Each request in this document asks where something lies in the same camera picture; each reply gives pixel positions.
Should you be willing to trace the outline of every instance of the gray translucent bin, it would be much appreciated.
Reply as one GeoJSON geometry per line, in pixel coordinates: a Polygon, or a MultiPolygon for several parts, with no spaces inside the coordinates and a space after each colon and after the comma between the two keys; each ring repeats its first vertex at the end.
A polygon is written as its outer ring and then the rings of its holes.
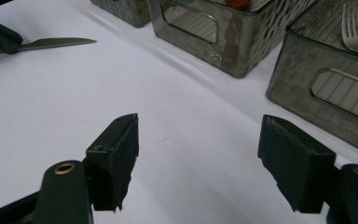
{"type": "Polygon", "coordinates": [[[343,3],[317,1],[288,26],[267,97],[358,147],[358,54],[343,45],[343,3]]]}
{"type": "Polygon", "coordinates": [[[314,0],[148,0],[157,37],[237,78],[245,77],[284,37],[289,21],[314,0]]]}
{"type": "Polygon", "coordinates": [[[150,21],[146,0],[91,0],[91,3],[137,28],[150,21]]]}

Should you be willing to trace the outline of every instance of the fork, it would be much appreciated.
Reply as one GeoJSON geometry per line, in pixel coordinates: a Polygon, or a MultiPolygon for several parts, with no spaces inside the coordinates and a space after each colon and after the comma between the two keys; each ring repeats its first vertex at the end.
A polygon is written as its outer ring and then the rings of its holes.
{"type": "Polygon", "coordinates": [[[358,3],[353,4],[353,9],[350,4],[348,9],[346,4],[343,5],[341,32],[345,46],[358,53],[358,3]]]}

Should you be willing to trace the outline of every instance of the knife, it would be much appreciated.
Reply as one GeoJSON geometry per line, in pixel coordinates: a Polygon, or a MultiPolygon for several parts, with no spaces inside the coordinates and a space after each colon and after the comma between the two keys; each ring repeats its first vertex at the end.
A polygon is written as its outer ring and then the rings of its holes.
{"type": "Polygon", "coordinates": [[[30,50],[30,49],[49,49],[57,47],[65,47],[72,45],[81,45],[81,44],[92,44],[97,41],[87,38],[78,38],[78,37],[62,37],[62,38],[44,38],[38,39],[34,42],[20,45],[17,49],[17,52],[30,50]]]}

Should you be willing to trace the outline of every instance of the white tabletop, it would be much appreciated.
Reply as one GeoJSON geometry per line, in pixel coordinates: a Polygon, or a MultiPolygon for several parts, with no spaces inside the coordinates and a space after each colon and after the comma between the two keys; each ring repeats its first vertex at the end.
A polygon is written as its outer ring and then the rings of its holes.
{"type": "Polygon", "coordinates": [[[288,119],[337,154],[358,150],[267,100],[281,46],[234,79],[88,0],[15,0],[0,22],[24,37],[98,42],[0,55],[0,207],[36,192],[53,164],[83,160],[115,118],[139,115],[140,155],[121,212],[95,223],[325,223],[294,213],[257,158],[264,114],[288,119]]]}

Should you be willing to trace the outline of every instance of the perforated bin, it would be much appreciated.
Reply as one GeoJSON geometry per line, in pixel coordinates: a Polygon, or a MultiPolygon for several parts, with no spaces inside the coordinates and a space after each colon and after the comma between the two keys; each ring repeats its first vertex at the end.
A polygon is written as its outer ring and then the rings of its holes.
{"type": "Polygon", "coordinates": [[[245,77],[284,37],[290,20],[314,0],[148,0],[157,37],[233,77],[245,77]]]}
{"type": "Polygon", "coordinates": [[[146,0],[91,0],[91,3],[137,28],[150,21],[146,0]]]}
{"type": "Polygon", "coordinates": [[[358,54],[343,44],[344,3],[358,1],[319,0],[288,26],[267,97],[358,147],[358,54]]]}

